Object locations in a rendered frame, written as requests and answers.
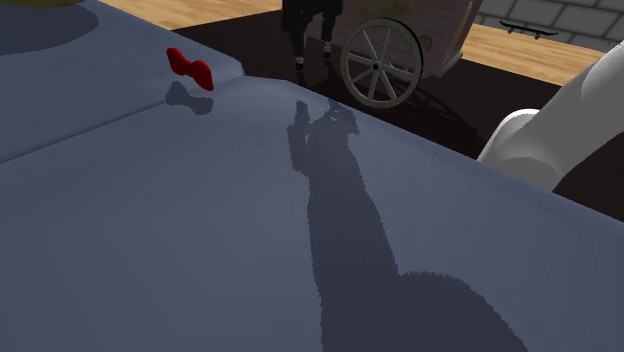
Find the wooden cart with spoked wheel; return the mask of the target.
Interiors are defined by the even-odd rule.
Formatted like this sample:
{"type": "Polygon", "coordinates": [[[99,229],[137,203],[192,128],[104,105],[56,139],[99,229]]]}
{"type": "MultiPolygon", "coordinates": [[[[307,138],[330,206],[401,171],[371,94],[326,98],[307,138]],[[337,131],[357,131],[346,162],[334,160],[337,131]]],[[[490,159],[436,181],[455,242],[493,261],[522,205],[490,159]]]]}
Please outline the wooden cart with spoked wheel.
{"type": "Polygon", "coordinates": [[[344,0],[336,22],[340,72],[361,104],[387,109],[409,98],[421,80],[443,76],[483,0],[344,0]]]}

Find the black skateboard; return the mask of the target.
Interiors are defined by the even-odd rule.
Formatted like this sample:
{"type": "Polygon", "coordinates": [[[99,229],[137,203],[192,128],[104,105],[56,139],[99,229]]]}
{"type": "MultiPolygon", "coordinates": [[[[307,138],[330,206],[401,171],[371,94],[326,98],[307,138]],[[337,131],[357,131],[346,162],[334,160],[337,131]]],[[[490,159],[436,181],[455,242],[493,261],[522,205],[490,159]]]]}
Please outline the black skateboard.
{"type": "Polygon", "coordinates": [[[549,37],[558,35],[558,32],[546,31],[537,28],[522,26],[518,24],[511,24],[504,21],[500,21],[500,24],[504,26],[509,34],[513,32],[528,32],[531,33],[535,40],[539,40],[542,37],[549,37]]]}

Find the red bow-shaped toy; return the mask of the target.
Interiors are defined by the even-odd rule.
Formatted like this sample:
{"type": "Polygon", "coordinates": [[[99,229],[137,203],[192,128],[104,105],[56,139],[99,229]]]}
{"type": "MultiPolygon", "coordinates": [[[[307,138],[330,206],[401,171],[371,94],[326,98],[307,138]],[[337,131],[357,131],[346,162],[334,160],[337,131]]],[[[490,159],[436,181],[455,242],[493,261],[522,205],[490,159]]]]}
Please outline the red bow-shaped toy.
{"type": "Polygon", "coordinates": [[[168,48],[166,55],[175,74],[192,78],[197,85],[207,91],[214,90],[212,71],[205,62],[189,61],[177,48],[168,48]]]}

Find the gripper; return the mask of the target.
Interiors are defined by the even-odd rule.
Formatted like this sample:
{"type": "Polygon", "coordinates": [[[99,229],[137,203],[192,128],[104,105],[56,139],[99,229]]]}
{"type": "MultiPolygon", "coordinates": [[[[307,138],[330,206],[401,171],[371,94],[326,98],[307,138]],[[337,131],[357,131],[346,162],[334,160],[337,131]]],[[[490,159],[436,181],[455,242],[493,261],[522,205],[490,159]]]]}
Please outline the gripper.
{"type": "MultiPolygon", "coordinates": [[[[338,16],[342,14],[344,0],[282,0],[281,28],[290,30],[290,40],[295,56],[295,68],[304,67],[305,37],[301,27],[313,16],[326,14],[338,16]]],[[[334,22],[323,22],[321,25],[321,40],[324,42],[323,57],[331,56],[334,22]]]]}

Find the grey blue sofa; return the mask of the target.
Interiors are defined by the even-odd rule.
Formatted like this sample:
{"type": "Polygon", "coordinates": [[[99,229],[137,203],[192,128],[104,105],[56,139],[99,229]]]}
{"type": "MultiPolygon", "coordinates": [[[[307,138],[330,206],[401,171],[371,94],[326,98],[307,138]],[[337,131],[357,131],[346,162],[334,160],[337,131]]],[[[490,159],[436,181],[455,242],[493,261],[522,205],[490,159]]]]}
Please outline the grey blue sofa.
{"type": "Polygon", "coordinates": [[[624,223],[99,0],[0,4],[0,352],[624,352],[624,223]]]}

